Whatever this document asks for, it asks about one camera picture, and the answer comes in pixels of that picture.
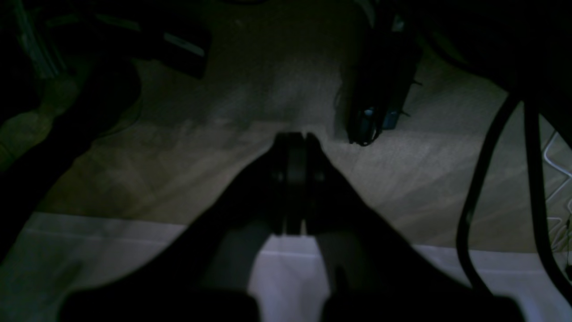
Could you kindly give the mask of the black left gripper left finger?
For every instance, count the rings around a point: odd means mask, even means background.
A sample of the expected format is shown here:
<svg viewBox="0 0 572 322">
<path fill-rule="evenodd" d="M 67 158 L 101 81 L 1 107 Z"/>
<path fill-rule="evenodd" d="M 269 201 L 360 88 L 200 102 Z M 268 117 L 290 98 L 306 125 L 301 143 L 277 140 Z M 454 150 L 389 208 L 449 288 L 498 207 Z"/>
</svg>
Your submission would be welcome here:
<svg viewBox="0 0 572 322">
<path fill-rule="evenodd" d="M 260 249 L 284 230 L 296 167 L 304 169 L 304 136 L 278 134 L 155 258 L 66 298 L 63 321 L 258 322 L 259 306 L 246 289 Z"/>
</svg>

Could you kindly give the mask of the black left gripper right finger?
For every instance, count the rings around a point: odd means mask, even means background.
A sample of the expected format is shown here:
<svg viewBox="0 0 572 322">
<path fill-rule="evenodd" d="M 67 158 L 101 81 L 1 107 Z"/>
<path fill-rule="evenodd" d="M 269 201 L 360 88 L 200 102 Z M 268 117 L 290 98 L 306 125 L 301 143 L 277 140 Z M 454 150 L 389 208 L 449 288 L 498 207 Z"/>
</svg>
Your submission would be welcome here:
<svg viewBox="0 0 572 322">
<path fill-rule="evenodd" d="M 332 279 L 323 322 L 521 322 L 515 300 L 468 287 L 420 255 L 367 206 L 307 135 L 313 209 L 308 232 L 316 237 Z"/>
</svg>

